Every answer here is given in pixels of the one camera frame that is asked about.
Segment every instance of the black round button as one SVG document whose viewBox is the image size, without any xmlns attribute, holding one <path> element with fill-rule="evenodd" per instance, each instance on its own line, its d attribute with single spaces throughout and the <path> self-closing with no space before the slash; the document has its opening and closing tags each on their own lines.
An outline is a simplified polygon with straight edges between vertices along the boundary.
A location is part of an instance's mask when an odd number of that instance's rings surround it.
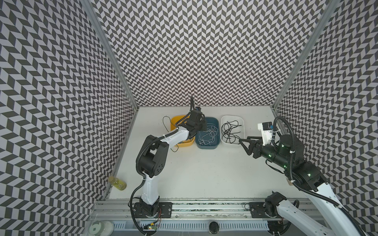
<svg viewBox="0 0 378 236">
<path fill-rule="evenodd" d="M 215 221 L 211 222 L 209 225 L 210 233 L 219 233 L 219 224 Z"/>
</svg>

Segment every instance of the black and white geometric wallpaper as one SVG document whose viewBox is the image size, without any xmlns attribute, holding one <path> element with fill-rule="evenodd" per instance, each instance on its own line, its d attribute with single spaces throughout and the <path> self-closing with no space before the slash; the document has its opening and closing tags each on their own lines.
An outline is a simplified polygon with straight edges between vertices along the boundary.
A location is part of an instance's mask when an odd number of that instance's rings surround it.
<svg viewBox="0 0 378 236">
<path fill-rule="evenodd" d="M 328 0 L 92 0 L 139 106 L 271 105 Z"/>
<path fill-rule="evenodd" d="M 378 2 L 342 0 L 279 107 L 341 202 L 378 235 Z"/>
<path fill-rule="evenodd" d="M 133 113 L 78 0 L 0 1 L 0 235 L 80 233 Z"/>
</svg>

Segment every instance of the black strap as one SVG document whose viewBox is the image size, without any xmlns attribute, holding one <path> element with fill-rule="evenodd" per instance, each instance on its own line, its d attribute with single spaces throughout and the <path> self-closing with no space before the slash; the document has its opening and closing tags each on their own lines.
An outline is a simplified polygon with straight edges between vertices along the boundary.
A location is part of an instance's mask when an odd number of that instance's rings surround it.
<svg viewBox="0 0 378 236">
<path fill-rule="evenodd" d="M 281 173 L 281 174 L 284 174 L 282 171 L 280 171 L 279 169 L 276 169 L 276 168 L 274 168 L 273 166 L 270 166 L 269 164 L 268 164 L 268 160 L 265 160 L 265 164 L 267 165 L 267 166 L 269 166 L 270 168 L 272 168 L 272 169 L 274 169 L 275 171 L 277 171 L 277 172 L 279 172 L 279 173 Z"/>
</svg>

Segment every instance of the bottle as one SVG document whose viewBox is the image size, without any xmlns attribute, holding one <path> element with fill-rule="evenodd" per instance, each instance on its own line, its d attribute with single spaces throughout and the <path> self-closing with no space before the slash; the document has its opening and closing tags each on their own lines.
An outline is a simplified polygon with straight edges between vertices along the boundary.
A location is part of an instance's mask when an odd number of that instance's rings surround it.
<svg viewBox="0 0 378 236">
<path fill-rule="evenodd" d="M 126 188 L 126 183 L 119 178 L 115 178 L 114 176 L 109 176 L 108 181 L 119 190 L 124 190 Z"/>
</svg>

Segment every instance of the blue bin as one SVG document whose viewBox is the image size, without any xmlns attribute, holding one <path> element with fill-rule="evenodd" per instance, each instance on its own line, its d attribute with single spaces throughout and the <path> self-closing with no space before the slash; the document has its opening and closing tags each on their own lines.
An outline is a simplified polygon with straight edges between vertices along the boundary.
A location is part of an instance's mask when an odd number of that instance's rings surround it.
<svg viewBox="0 0 378 236">
<path fill-rule="evenodd" d="M 216 128 L 218 128 L 218 133 L 215 136 L 214 142 L 212 142 L 210 144 L 203 145 L 203 144 L 200 144 L 201 137 L 203 137 L 203 140 L 205 140 L 205 141 L 206 140 L 209 141 L 212 138 L 210 137 L 210 135 L 206 135 L 207 132 L 199 131 L 199 132 L 197 132 L 197 134 L 195 136 L 195 143 L 197 144 L 197 146 L 200 149 L 215 149 L 219 145 L 219 143 L 220 143 L 219 121 L 216 118 L 214 118 L 214 117 L 205 117 L 205 120 L 206 120 L 206 122 L 208 124 L 208 127 L 211 127 L 211 125 L 214 125 Z"/>
</svg>

